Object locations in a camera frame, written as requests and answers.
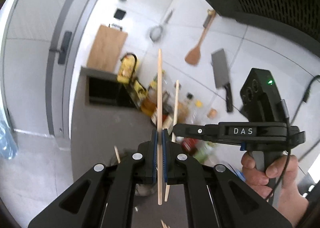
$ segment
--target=finger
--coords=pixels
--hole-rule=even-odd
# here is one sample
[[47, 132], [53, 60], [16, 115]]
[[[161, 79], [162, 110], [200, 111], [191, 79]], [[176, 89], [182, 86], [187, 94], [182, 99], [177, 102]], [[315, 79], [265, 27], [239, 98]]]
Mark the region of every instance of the finger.
[[[282, 156], [273, 162], [266, 170], [266, 175], [269, 178], [279, 177], [284, 169], [285, 162], [287, 160], [287, 156]], [[292, 155], [289, 159], [289, 164], [287, 166], [285, 175], [284, 175], [284, 183], [292, 183], [296, 178], [298, 173], [298, 159], [296, 156]]]
[[254, 161], [254, 159], [249, 155], [248, 152], [246, 152], [245, 154], [243, 154], [242, 159], [241, 159], [241, 164], [242, 166], [244, 166], [245, 168], [254, 168], [256, 165], [256, 162]]
[[254, 191], [256, 191], [264, 199], [270, 194], [272, 188], [265, 185], [249, 185]]
[[243, 167], [242, 173], [244, 174], [246, 182], [251, 185], [266, 185], [269, 182], [266, 174], [258, 171], [256, 168], [248, 169]]

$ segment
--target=tiled wall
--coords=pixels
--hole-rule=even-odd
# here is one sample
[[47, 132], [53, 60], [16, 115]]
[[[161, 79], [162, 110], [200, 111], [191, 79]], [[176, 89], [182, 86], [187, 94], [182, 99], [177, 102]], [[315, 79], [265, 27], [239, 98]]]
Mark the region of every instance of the tiled wall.
[[[226, 113], [225, 91], [215, 88], [210, 54], [224, 48], [236, 109], [242, 106], [240, 89], [251, 68], [255, 67], [271, 71], [292, 117], [308, 82], [320, 73], [320, 58], [273, 33], [217, 16], [201, 47], [199, 64], [191, 66], [184, 61], [184, 57], [201, 35], [208, 8], [211, 7], [205, 0], [173, 0], [168, 9], [168, 12], [174, 9], [173, 16], [162, 40], [148, 49], [140, 69], [140, 81], [148, 85], [155, 75], [157, 50], [162, 48], [163, 67], [173, 81], [179, 79], [181, 82], [181, 97], [191, 92], [208, 107], [217, 109], [218, 116], [213, 123], [246, 121], [238, 110], [232, 114]], [[305, 144], [293, 150], [297, 157], [320, 138], [319, 93], [320, 83], [315, 82], [308, 103], [303, 104], [295, 121], [300, 130], [306, 131], [307, 138]], [[222, 151], [223, 160], [240, 167], [243, 153], [239, 152], [238, 147], [228, 146]], [[301, 169], [306, 172], [319, 153], [320, 146], [300, 163]]]
[[[205, 0], [99, 0], [92, 12], [81, 41], [72, 81], [70, 99], [70, 123], [76, 83], [80, 67], [86, 65], [90, 48], [100, 24], [114, 23], [115, 9], [127, 11], [122, 21], [116, 21], [129, 33], [122, 54], [134, 52], [142, 62], [139, 78], [142, 84], [148, 83], [156, 74], [157, 52], [163, 50], [163, 68], [172, 81], [179, 79], [182, 89], [180, 97], [191, 92], [208, 108], [218, 110], [213, 123], [220, 121], [246, 121], [238, 112], [241, 108], [239, 95], [247, 75], [252, 67], [270, 70], [279, 88], [281, 97], [286, 99], [290, 116], [302, 97], [306, 85], [312, 76], [320, 72], [320, 59], [306, 49], [273, 33], [248, 27], [228, 18], [217, 15], [201, 48], [201, 60], [197, 66], [190, 66], [184, 61], [188, 51], [195, 46], [211, 8]], [[164, 29], [164, 35], [156, 44], [149, 39], [149, 30], [163, 21], [165, 15], [174, 9], [169, 24]], [[210, 65], [210, 54], [224, 48], [230, 68], [231, 86], [234, 106], [232, 114], [225, 110], [225, 92], [216, 90]], [[293, 150], [298, 157], [320, 138], [320, 83], [314, 83], [307, 104], [303, 104], [295, 124], [306, 131], [305, 144]], [[223, 160], [241, 167], [240, 159], [243, 152], [236, 146], [223, 146], [220, 149]], [[300, 163], [303, 171], [307, 171], [320, 153], [320, 147], [315, 149], [308, 158]]]

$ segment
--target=black square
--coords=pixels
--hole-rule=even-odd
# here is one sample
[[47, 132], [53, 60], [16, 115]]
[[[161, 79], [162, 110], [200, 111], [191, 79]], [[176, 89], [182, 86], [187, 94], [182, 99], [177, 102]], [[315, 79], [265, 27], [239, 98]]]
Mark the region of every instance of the black square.
[[115, 14], [113, 15], [114, 18], [117, 20], [122, 20], [127, 12], [121, 9], [117, 9]]

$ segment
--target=human hand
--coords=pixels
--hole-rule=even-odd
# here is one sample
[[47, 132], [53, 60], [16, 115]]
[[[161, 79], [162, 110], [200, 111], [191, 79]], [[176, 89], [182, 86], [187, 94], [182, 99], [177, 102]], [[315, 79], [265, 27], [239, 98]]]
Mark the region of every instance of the human hand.
[[[246, 178], [246, 183], [260, 196], [266, 198], [272, 190], [266, 186], [269, 179], [281, 175], [286, 159], [287, 156], [280, 157], [263, 173], [255, 168], [254, 159], [246, 152], [241, 159], [243, 166], [242, 172]], [[282, 179], [278, 211], [286, 217], [293, 226], [297, 225], [308, 207], [308, 201], [299, 194], [298, 186], [295, 182], [297, 174], [298, 159], [296, 156], [290, 156], [289, 164]]]

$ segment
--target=wooden spatula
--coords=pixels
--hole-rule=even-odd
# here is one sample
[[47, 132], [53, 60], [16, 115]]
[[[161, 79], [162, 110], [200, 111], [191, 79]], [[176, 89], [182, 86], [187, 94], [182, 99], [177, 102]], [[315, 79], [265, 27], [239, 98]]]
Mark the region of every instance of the wooden spatula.
[[209, 16], [211, 16], [211, 18], [210, 18], [207, 26], [204, 27], [204, 30], [203, 30], [203, 32], [201, 34], [201, 37], [199, 39], [198, 44], [193, 49], [191, 49], [189, 51], [189, 53], [186, 55], [186, 57], [184, 58], [184, 60], [190, 65], [197, 65], [199, 63], [199, 60], [200, 60], [200, 57], [201, 57], [201, 54], [200, 54], [201, 44], [204, 41], [204, 38], [205, 38], [205, 36], [207, 35], [207, 33], [209, 31], [209, 28], [210, 28], [210, 26], [211, 26], [211, 24], [213, 22], [213, 19], [216, 16], [215, 10], [208, 11], [208, 14], [209, 14]]

